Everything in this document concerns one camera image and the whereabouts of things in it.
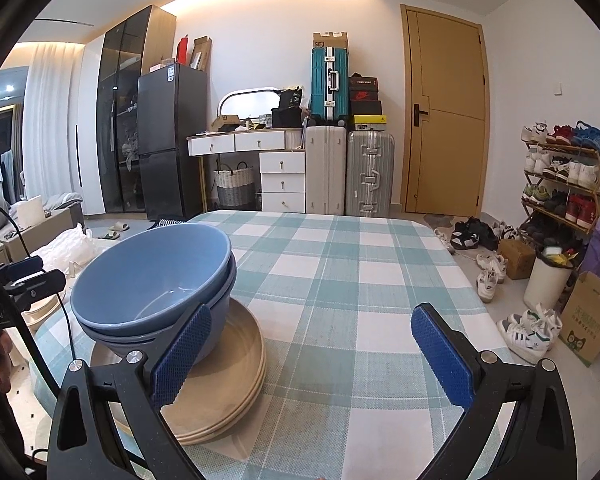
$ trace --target laundry basket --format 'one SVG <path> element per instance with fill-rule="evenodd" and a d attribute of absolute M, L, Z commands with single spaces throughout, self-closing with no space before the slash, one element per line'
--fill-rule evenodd
<path fill-rule="evenodd" d="M 253 168 L 249 168 L 246 162 L 240 162 L 235 170 L 214 171 L 216 174 L 216 186 L 218 187 L 218 202 L 221 209 L 256 209 L 256 188 L 253 180 Z"/>
<path fill-rule="evenodd" d="M 541 253 L 537 253 L 534 269 L 531 271 L 523 297 L 526 306 L 533 308 L 541 303 L 545 310 L 553 308 L 572 270 L 571 264 L 568 267 L 560 266 Z"/>

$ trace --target metal screw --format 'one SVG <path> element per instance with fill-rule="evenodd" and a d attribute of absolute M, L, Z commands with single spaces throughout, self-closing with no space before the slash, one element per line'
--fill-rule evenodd
<path fill-rule="evenodd" d="M 139 350 L 132 350 L 126 355 L 127 363 L 137 363 L 140 359 L 142 359 L 142 352 Z"/>
<path fill-rule="evenodd" d="M 498 362 L 498 356 L 494 354 L 491 350 L 485 350 L 480 354 L 480 359 L 482 359 L 487 364 L 494 364 Z"/>
<path fill-rule="evenodd" d="M 82 360 L 76 359 L 75 361 L 71 361 L 69 363 L 69 370 L 72 372 L 77 372 L 80 368 L 82 368 Z"/>
<path fill-rule="evenodd" d="M 547 372 L 553 372 L 555 370 L 555 363 L 551 359 L 542 359 L 542 368 Z"/>

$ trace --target white plastic bag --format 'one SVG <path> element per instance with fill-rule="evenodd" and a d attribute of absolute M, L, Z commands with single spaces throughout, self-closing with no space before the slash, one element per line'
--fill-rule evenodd
<path fill-rule="evenodd" d="M 60 233 L 51 243 L 40 247 L 32 256 L 40 256 L 45 270 L 60 269 L 67 274 L 69 262 L 75 262 L 81 267 L 86 266 L 100 251 L 88 234 L 82 232 L 82 226 L 78 224 L 73 229 Z"/>

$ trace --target wooden door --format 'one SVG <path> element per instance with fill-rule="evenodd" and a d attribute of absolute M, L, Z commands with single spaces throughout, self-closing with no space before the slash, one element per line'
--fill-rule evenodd
<path fill-rule="evenodd" d="M 402 12 L 411 118 L 402 181 L 405 211 L 475 215 L 488 131 L 482 29 L 430 11 L 403 7 Z"/>

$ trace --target blue gripper pad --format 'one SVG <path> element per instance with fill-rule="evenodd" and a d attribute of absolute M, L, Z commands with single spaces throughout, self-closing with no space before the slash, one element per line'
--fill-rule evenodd
<path fill-rule="evenodd" d="M 411 333 L 449 401 L 467 411 L 474 401 L 471 371 L 437 322 L 421 306 L 416 307 L 411 316 Z"/>
<path fill-rule="evenodd" d="M 176 400 L 210 332 L 211 311 L 206 304 L 203 304 L 196 310 L 154 368 L 151 402 L 156 410 Z"/>

